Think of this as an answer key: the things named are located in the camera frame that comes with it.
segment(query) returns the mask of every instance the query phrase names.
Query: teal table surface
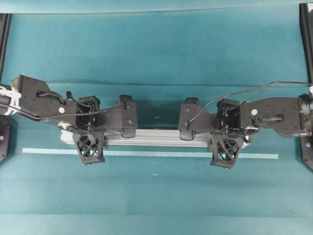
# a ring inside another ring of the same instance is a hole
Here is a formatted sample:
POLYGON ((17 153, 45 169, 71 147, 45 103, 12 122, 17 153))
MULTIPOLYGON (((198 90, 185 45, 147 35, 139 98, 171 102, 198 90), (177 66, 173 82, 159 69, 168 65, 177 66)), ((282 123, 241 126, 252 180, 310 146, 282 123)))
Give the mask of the teal table surface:
MULTIPOLYGON (((102 108, 130 94, 140 128, 176 129, 187 97, 204 104, 272 80, 308 81, 299 6, 277 2, 172 12, 14 14, 1 83, 23 74, 63 96, 96 95, 102 108)), ((277 85, 234 99, 307 91, 277 85)), ((216 105, 208 110, 216 112, 216 105)), ((60 140, 55 126, 10 120, 9 156, 0 164, 0 234, 313 234, 313 172, 301 162, 298 139, 264 129, 243 153, 278 159, 239 159, 229 171, 210 167, 210 158, 184 157, 106 156, 105 164, 86 167, 78 155, 22 153, 74 146, 60 140)))

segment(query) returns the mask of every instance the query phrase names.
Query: black cable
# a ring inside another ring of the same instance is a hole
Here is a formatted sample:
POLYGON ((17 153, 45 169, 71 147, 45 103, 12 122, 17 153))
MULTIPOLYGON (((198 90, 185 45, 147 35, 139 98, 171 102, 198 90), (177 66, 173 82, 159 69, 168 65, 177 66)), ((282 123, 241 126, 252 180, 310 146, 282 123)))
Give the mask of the black cable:
POLYGON ((240 92, 235 92, 235 93, 230 93, 230 94, 225 94, 225 95, 221 95, 211 101, 209 101, 208 103, 206 103, 198 112, 197 114, 192 118, 190 119, 190 121, 188 122, 188 126, 213 102, 219 100, 219 99, 224 99, 226 97, 230 97, 230 96, 233 96, 233 95, 237 95, 237 94, 244 94, 244 93, 250 93, 250 92, 256 92, 260 89, 263 89, 267 86, 270 86, 272 84, 297 84, 297 85, 307 85, 307 86, 313 86, 312 83, 309 83, 309 82, 288 82, 288 81, 272 81, 272 82, 268 82, 260 87, 257 87, 257 88, 253 88, 253 89, 249 89, 249 90, 245 90, 245 91, 240 91, 240 92))
POLYGON ((63 116, 88 116, 88 115, 95 115, 95 114, 100 114, 100 113, 103 113, 103 112, 106 112, 108 110, 114 110, 114 109, 119 109, 121 106, 117 106, 117 107, 113 107, 113 108, 107 108, 107 109, 101 109, 99 111, 96 111, 96 112, 91 112, 91 113, 84 113, 84 114, 57 114, 57 115, 51 115, 51 116, 45 116, 45 117, 36 117, 34 115, 31 115, 25 111, 22 111, 20 109, 17 109, 15 107, 12 107, 10 105, 6 105, 6 104, 0 104, 0 106, 2 107, 6 107, 6 108, 11 108, 29 118, 32 118, 32 119, 36 119, 36 120, 43 120, 43 119, 49 119, 49 118, 58 118, 58 117, 63 117, 63 116))

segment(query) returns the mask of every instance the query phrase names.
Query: black plastic part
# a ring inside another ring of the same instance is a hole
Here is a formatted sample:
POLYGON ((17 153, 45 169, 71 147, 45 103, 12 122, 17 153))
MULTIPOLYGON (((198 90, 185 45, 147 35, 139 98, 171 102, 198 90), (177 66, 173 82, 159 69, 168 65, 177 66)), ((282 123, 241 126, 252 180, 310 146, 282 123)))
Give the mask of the black plastic part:
POLYGON ((300 28, 309 82, 313 82, 313 11, 309 11, 308 3, 300 4, 300 28))
POLYGON ((11 123, 5 116, 0 115, 0 162, 2 162, 8 154, 10 134, 11 123))
MULTIPOLYGON (((64 101, 59 94, 50 91, 50 88, 44 81, 19 75, 13 80, 13 86, 16 87, 22 95, 20 101, 22 111, 29 114, 46 117, 63 113, 77 113, 76 101, 69 99, 64 101)), ((76 116, 54 117, 42 119, 40 122, 53 125, 59 122, 66 122, 75 125, 76 116)))
POLYGON ((201 109, 199 103, 198 98, 190 97, 186 98, 180 107, 178 129, 180 131, 180 139, 183 141, 191 141, 196 134, 216 130, 216 118, 207 111, 201 112, 192 123, 189 123, 191 118, 201 109))
POLYGON ((0 14, 0 79, 2 75, 6 41, 9 33, 10 14, 0 14))
POLYGON ((311 170, 313 170, 313 137, 306 136, 300 138, 301 151, 302 151, 302 161, 311 170))
POLYGON ((211 166, 231 169, 243 147, 243 138, 225 138, 224 135, 213 134, 208 151, 212 152, 211 166))
POLYGON ((83 164, 103 163, 103 148, 108 147, 104 131, 93 131, 87 135, 74 134, 73 140, 83 164))

